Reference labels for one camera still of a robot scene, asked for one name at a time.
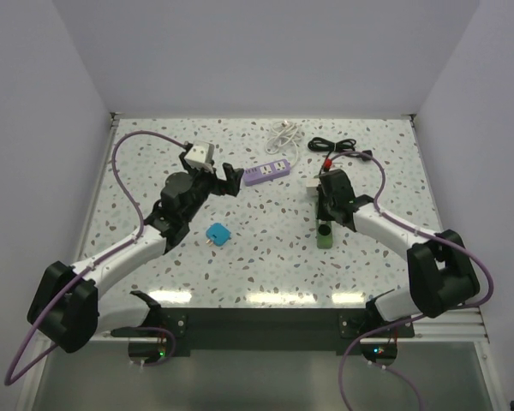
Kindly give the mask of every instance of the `white enclosure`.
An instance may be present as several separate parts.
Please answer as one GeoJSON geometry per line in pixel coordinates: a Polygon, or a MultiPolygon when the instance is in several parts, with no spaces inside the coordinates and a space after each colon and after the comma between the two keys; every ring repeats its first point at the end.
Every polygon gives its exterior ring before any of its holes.
{"type": "Polygon", "coordinates": [[[41,274],[75,257],[109,112],[416,113],[442,223],[494,274],[514,399],[514,0],[0,1],[0,410],[41,274]]]}

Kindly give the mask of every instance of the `glass panel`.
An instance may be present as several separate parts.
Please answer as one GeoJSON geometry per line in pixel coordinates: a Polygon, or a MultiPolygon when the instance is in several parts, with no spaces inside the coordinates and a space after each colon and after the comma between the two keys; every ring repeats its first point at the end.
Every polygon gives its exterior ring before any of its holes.
{"type": "MultiPolygon", "coordinates": [[[[140,372],[127,343],[90,342],[46,363],[34,409],[343,410],[340,357],[316,352],[195,351],[140,372]]],[[[400,343],[394,368],[415,382],[427,411],[492,410],[472,343],[400,343]]],[[[417,410],[398,377],[350,357],[345,389],[355,410],[417,410]]]]}

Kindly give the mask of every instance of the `black mounting bracket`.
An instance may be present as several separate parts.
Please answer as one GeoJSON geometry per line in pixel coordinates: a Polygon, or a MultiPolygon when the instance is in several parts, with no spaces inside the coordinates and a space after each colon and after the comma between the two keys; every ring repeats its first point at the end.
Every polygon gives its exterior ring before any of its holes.
{"type": "Polygon", "coordinates": [[[327,171],[319,179],[316,217],[335,221],[356,232],[354,213],[374,199],[366,194],[356,197],[349,177],[342,170],[327,171]]]}
{"type": "MultiPolygon", "coordinates": [[[[175,356],[192,350],[333,351],[341,355],[362,333],[366,309],[343,308],[161,308],[159,324],[177,339],[175,356]]],[[[158,326],[143,323],[142,326],[158,326]]],[[[413,326],[397,328],[413,337],[413,326]]],[[[155,337],[156,333],[114,330],[113,337],[155,337]]],[[[389,337],[390,331],[376,337],[389,337]]],[[[155,342],[137,344],[155,345],[155,342]]],[[[360,354],[356,348],[352,354],[360,354]]]]}
{"type": "MultiPolygon", "coordinates": [[[[73,268],[60,261],[44,272],[28,309],[27,320],[34,324],[45,306],[74,277],[73,268]]],[[[39,330],[67,353],[82,348],[97,330],[99,292],[92,280],[81,278],[44,317],[39,330]]]]}
{"type": "MultiPolygon", "coordinates": [[[[437,236],[464,247],[455,231],[448,229],[437,236]]],[[[407,260],[411,299],[431,319],[480,292],[469,257],[452,247],[436,241],[415,244],[408,250],[407,260]],[[437,261],[445,262],[445,267],[439,268],[437,261]]]]}

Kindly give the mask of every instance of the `red connector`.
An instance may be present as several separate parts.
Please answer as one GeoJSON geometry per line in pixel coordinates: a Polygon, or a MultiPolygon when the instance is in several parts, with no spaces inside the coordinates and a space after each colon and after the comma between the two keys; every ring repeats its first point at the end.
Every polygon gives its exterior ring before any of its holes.
{"type": "Polygon", "coordinates": [[[333,162],[329,158],[326,158],[326,160],[324,161],[324,166],[322,168],[324,169],[324,171],[329,171],[332,165],[333,162]]]}

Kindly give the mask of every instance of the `blue object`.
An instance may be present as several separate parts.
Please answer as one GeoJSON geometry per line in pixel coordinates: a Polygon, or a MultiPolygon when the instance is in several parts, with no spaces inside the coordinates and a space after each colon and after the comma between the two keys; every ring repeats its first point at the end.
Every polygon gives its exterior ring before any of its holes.
{"type": "Polygon", "coordinates": [[[206,231],[206,237],[216,246],[222,246],[230,239],[230,231],[221,223],[215,223],[206,231]]]}

